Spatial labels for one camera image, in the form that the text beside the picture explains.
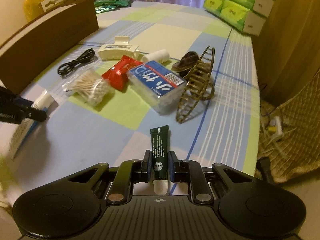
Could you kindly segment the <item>dark brown hair clip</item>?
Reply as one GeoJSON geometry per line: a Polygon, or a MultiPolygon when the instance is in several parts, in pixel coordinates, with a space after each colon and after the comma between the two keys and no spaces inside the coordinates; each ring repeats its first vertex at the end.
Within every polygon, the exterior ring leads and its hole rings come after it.
{"type": "Polygon", "coordinates": [[[179,76],[185,77],[193,66],[197,64],[198,60],[199,56],[197,52],[189,51],[180,59],[180,61],[177,61],[172,65],[171,70],[177,72],[179,76]]]}

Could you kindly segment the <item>white small roll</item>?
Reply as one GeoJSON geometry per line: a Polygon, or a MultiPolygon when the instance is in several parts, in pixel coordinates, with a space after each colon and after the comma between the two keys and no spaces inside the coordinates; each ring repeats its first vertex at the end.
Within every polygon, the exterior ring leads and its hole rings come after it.
{"type": "Polygon", "coordinates": [[[154,51],[142,57],[141,61],[146,63],[149,61],[156,61],[158,63],[167,62],[170,59],[170,54],[166,49],[154,51]]]}

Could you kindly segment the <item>quilted brown chair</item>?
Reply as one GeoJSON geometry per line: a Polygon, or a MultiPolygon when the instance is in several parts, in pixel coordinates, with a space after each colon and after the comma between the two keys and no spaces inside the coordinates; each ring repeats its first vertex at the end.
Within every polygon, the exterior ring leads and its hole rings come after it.
{"type": "Polygon", "coordinates": [[[319,169],[319,74],[294,97],[260,102],[255,176],[282,184],[319,169]]]}

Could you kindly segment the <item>bag of cotton swabs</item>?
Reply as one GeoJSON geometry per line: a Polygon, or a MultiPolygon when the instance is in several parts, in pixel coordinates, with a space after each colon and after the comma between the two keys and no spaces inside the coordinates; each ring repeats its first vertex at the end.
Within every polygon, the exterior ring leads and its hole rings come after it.
{"type": "Polygon", "coordinates": [[[75,73],[62,87],[65,92],[78,93],[91,107],[99,105],[112,91],[109,82],[92,67],[75,73]]]}

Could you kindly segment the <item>brown open storage box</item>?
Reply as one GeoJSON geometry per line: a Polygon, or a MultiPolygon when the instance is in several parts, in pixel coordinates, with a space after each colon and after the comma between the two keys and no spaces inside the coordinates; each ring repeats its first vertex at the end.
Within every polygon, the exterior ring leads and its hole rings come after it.
{"type": "Polygon", "coordinates": [[[43,14],[1,45],[1,83],[19,94],[52,62],[98,28],[93,0],[76,0],[43,14]]]}

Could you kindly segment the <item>bronze large hair claw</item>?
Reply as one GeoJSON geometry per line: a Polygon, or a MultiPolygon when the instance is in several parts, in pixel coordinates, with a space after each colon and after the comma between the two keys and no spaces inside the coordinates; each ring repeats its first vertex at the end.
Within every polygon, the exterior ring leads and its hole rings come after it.
{"type": "Polygon", "coordinates": [[[207,46],[190,72],[182,77],[187,83],[179,99],[176,121],[183,123],[191,118],[193,110],[200,101],[212,99],[215,93],[211,78],[215,60],[215,49],[207,46]]]}

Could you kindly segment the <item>yellow plastic bag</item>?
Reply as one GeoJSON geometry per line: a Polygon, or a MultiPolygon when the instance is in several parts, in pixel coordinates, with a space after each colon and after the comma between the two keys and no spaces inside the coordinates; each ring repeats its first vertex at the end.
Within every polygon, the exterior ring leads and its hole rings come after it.
{"type": "Polygon", "coordinates": [[[25,0],[23,3],[23,11],[27,22],[31,22],[35,18],[44,13],[41,2],[44,0],[25,0]]]}

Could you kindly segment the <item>green wet wipes packets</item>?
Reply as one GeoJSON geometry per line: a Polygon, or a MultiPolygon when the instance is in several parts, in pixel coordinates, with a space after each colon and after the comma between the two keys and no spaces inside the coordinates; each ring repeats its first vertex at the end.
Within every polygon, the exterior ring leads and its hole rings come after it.
{"type": "Polygon", "coordinates": [[[94,2],[95,13],[114,11],[119,8],[131,7],[133,0],[96,0],[94,2]]]}

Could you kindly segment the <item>green tissue pack stack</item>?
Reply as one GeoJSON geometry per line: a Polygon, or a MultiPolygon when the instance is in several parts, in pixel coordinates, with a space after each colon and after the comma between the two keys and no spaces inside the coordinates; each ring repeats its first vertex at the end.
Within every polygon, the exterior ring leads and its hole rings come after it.
{"type": "Polygon", "coordinates": [[[259,36],[275,0],[204,0],[204,9],[241,33],[259,36]]]}

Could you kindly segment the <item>dark green small tube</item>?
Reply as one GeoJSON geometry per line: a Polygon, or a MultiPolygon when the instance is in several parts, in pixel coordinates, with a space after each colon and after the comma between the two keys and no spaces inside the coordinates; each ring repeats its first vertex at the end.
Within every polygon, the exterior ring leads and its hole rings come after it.
{"type": "Polygon", "coordinates": [[[150,129],[152,168],[153,168],[153,190],[160,196],[168,192],[168,140],[169,126],[150,129]]]}

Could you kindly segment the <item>white blue toothpaste tube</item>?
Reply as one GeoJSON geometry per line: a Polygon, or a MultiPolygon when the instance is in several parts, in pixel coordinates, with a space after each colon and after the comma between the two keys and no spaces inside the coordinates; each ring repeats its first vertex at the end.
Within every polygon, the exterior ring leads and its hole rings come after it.
{"type": "MultiPolygon", "coordinates": [[[[50,95],[47,90],[44,90],[41,95],[33,102],[33,108],[48,111],[48,108],[54,102],[54,98],[50,95]]],[[[31,133],[32,129],[39,123],[38,121],[25,118],[21,124],[19,124],[9,140],[8,144],[8,156],[14,160],[18,149],[20,148],[22,142],[25,141],[26,137],[31,133]]]]}

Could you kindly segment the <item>clear box blue label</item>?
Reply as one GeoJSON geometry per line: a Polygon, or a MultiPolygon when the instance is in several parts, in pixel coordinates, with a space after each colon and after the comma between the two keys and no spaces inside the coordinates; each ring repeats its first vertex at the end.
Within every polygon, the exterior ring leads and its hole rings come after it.
{"type": "Polygon", "coordinates": [[[132,89],[161,115],[169,114],[185,88],[186,81],[156,61],[149,61],[127,72],[132,89]]]}

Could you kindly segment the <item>red snack packet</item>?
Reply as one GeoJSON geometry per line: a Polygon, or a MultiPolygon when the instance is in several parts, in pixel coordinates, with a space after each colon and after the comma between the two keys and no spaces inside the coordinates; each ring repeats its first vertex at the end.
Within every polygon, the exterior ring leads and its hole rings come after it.
{"type": "Polygon", "coordinates": [[[102,78],[116,90],[122,91],[129,80],[127,72],[141,64],[143,64],[141,61],[123,55],[120,61],[102,75],[102,78]]]}

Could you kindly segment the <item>white hair claw clip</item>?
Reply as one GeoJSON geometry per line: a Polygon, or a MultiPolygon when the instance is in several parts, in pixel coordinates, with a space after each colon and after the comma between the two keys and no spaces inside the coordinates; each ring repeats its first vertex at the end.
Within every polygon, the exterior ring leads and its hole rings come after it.
{"type": "Polygon", "coordinates": [[[123,55],[138,59],[139,45],[131,44],[129,36],[116,36],[113,44],[104,44],[98,50],[101,60],[120,60],[123,55]]]}

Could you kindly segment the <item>checkered tablecloth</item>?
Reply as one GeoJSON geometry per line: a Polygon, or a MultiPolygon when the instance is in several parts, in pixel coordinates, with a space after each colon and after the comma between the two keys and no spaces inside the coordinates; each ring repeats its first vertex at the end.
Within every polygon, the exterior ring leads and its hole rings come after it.
{"type": "Polygon", "coordinates": [[[34,100],[43,91],[53,98],[49,118],[33,126],[19,150],[7,148],[15,124],[1,124],[1,189],[13,203],[22,193],[94,164],[118,166],[139,159],[151,147],[150,131],[169,126],[169,148],[179,159],[202,166],[223,163],[254,174],[258,151],[260,96],[252,40],[214,15],[182,5],[135,2],[132,7],[98,15],[99,29],[28,82],[25,96],[34,100]],[[58,67],[86,49],[98,50],[128,36],[142,55],[165,49],[170,59],[148,62],[129,71],[123,90],[111,90],[90,106],[67,91],[58,67]],[[176,121],[182,93],[193,83],[172,71],[187,52],[214,60],[208,88],[210,100],[187,98],[189,113],[176,121]]]}

